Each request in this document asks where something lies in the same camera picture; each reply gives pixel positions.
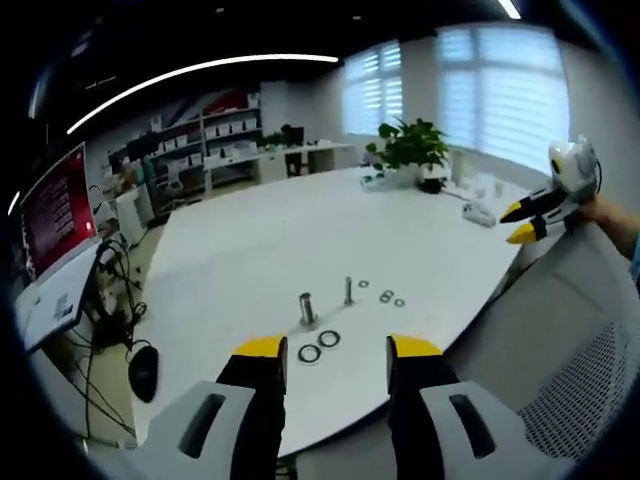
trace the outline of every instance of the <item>white round table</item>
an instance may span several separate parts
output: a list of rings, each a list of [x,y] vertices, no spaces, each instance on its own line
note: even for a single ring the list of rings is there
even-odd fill
[[[388,400],[385,339],[421,336],[445,350],[513,262],[513,225],[462,219],[464,202],[417,190],[364,192],[341,170],[261,185],[171,215],[145,284],[136,338],[160,352],[155,399],[133,399],[138,441],[149,421],[201,380],[215,381],[233,350],[289,333],[286,426],[280,456],[353,424]],[[487,205],[500,215],[525,192],[506,185]],[[355,303],[344,307],[345,277]],[[369,283],[361,288],[358,283]],[[384,290],[394,300],[383,304]],[[319,328],[299,327],[298,296],[312,295]],[[317,364],[298,361],[325,329],[340,344]]]

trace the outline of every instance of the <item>red screen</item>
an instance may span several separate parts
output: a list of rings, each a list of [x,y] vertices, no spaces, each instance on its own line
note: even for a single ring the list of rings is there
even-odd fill
[[[95,234],[84,174],[84,144],[63,157],[22,201],[36,276]]]

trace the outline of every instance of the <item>window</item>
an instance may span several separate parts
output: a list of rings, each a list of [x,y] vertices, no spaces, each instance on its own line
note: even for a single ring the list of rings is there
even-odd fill
[[[381,123],[397,123],[396,117],[402,117],[398,42],[347,59],[342,94],[344,133],[377,135]]]
[[[439,126],[452,145],[549,172],[569,137],[569,94],[553,33],[472,26],[438,34]]]

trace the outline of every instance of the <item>metal shaft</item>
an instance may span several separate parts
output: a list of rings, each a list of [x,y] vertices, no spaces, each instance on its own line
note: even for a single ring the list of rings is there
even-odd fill
[[[353,297],[351,296],[351,277],[347,277],[344,281],[344,304],[353,304]]]
[[[316,316],[311,308],[311,294],[305,292],[300,295],[300,311],[302,312],[302,318],[300,322],[304,325],[313,325],[316,321]]]

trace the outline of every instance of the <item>rubber o-ring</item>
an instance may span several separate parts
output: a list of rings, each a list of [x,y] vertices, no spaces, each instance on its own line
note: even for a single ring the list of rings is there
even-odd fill
[[[326,335],[333,335],[334,342],[333,343],[327,343],[326,339],[324,338]],[[318,345],[320,345],[321,347],[333,348],[336,345],[338,345],[339,343],[340,343],[340,334],[338,332],[336,332],[335,330],[325,330],[320,335],[318,335]]]
[[[313,350],[315,352],[315,357],[311,360],[305,358],[302,354],[305,350]],[[300,360],[302,363],[306,363],[307,365],[316,363],[320,359],[320,355],[322,355],[320,347],[318,347],[317,345],[312,345],[310,343],[303,345],[302,347],[300,347],[300,350],[298,350],[298,360]]]

